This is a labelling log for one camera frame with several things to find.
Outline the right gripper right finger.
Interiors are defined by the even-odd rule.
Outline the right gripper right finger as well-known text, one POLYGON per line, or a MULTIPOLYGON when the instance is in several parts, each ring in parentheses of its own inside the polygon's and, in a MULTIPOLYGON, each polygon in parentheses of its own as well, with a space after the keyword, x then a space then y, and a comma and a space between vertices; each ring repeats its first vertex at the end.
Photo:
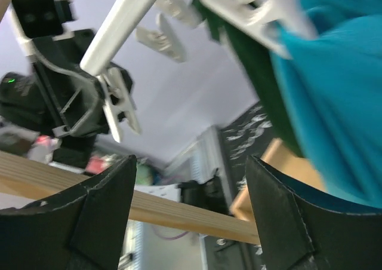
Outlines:
POLYGON ((247 187, 267 269, 381 269, 381 209, 334 197, 257 157, 247 187))

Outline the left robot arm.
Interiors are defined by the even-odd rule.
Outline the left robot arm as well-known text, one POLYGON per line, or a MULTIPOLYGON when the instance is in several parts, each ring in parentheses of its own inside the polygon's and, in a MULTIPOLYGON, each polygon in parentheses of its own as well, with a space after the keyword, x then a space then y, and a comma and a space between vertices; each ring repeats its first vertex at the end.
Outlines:
POLYGON ((17 38, 26 50, 31 73, 8 72, 2 77, 1 116, 56 137, 111 133, 120 141, 123 120, 140 133, 128 72, 113 62, 95 76, 80 67, 93 37, 91 29, 31 38, 20 33, 17 38))

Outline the white hanger clip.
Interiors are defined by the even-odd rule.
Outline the white hanger clip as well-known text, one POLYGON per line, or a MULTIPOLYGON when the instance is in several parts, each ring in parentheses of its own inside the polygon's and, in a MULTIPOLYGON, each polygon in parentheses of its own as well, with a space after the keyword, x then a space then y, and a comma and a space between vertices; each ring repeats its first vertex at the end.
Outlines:
POLYGON ((135 104, 125 85, 121 71, 117 67, 111 67, 101 73, 97 79, 104 92, 103 111, 113 139, 117 143, 121 143, 123 139, 123 131, 118 119, 120 113, 125 115, 130 129, 135 134, 141 134, 140 123, 135 114, 135 104))

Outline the white plastic clip hanger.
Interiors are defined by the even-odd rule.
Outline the white plastic clip hanger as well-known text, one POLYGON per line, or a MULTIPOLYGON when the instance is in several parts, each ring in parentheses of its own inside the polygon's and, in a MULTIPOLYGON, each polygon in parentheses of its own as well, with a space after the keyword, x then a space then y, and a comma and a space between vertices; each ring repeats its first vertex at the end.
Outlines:
MULTIPOLYGON (((284 58, 289 54, 273 35, 271 22, 278 21, 303 39, 313 40, 318 36, 297 0, 200 1, 221 18, 284 58)), ((85 52, 80 62, 81 69, 92 76, 102 73, 154 4, 190 27, 196 27, 201 22, 184 0, 116 0, 85 52)))

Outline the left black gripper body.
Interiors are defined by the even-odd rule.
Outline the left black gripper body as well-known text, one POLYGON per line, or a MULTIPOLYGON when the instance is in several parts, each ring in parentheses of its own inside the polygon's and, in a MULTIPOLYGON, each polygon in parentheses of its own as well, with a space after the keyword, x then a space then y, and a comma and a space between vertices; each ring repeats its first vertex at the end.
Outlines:
MULTIPOLYGON (((96 76, 79 66, 94 37, 91 29, 73 32, 68 39, 51 36, 32 39, 34 54, 30 58, 38 87, 53 119, 57 137, 87 137, 111 133, 103 111, 104 92, 96 76)), ((133 81, 128 72, 111 62, 101 72, 117 67, 130 93, 133 81)))

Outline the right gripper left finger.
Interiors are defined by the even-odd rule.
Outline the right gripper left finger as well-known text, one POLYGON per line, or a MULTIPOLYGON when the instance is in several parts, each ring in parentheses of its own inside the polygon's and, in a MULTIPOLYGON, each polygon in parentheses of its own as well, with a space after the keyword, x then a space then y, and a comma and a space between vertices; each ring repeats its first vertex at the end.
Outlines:
POLYGON ((1 210, 1 269, 117 269, 136 157, 22 208, 1 210))

